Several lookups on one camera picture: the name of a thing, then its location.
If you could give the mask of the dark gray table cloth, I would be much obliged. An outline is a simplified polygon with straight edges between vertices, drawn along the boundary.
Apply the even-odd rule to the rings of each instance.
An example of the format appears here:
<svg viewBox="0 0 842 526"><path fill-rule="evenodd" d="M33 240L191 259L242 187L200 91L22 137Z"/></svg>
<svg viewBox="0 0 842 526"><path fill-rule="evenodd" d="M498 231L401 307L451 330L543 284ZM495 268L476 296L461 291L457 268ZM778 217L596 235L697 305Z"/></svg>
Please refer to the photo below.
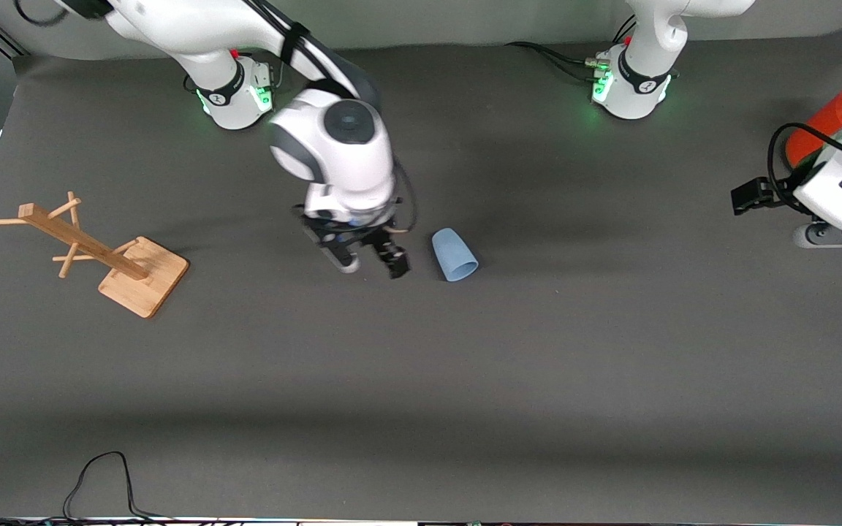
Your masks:
<svg viewBox="0 0 842 526"><path fill-rule="evenodd" d="M174 62L16 63L0 217L74 191L97 239L190 268L140 319L0 226L0 516L120 450L168 516L842 524L842 249L729 206L842 88L842 34L689 43L638 122L527 50L347 57L417 189L398 280L339 273L266 127L218 129Z"/></svg>

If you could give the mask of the light blue plastic cup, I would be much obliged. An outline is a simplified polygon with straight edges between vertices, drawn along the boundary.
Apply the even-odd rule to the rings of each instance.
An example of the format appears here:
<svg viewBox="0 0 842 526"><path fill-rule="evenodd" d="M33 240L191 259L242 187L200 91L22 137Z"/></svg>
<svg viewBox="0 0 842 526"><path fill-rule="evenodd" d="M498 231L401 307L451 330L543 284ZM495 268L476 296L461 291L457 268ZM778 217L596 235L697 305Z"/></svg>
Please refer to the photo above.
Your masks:
<svg viewBox="0 0 842 526"><path fill-rule="evenodd" d="M447 282L459 282L479 269L477 257L454 229L436 231L431 237L431 243Z"/></svg>

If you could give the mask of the orange cylindrical sleeve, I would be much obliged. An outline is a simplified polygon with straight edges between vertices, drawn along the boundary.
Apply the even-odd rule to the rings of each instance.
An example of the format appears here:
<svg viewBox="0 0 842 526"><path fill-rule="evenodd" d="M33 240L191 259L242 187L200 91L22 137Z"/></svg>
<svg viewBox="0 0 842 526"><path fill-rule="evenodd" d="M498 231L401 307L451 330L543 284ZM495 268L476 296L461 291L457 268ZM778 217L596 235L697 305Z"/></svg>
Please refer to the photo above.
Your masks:
<svg viewBox="0 0 842 526"><path fill-rule="evenodd" d="M842 132L842 91L816 111L805 124L819 133L828 134L830 137L838 136L838 133ZM790 169L795 169L815 156L823 147L823 140L817 139L808 131L795 129L785 141L786 164Z"/></svg>

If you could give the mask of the wooden mug tree rack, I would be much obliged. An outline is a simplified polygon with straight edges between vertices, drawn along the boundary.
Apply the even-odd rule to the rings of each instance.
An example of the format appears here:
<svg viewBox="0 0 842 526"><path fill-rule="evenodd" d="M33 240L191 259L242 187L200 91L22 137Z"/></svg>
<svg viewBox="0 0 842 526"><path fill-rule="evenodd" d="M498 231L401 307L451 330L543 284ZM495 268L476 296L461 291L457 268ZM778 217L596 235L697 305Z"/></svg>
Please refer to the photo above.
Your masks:
<svg viewBox="0 0 842 526"><path fill-rule="evenodd" d="M79 207L83 201L74 192L53 210L36 203L19 207L14 218L0 218L0 226L32 226L66 244L66 254L53 257L59 263L58 277L67 278L80 261L97 261L107 267L98 291L141 319L151 319L183 280L189 261L149 237L137 236L116 248L107 246L83 230Z"/></svg>

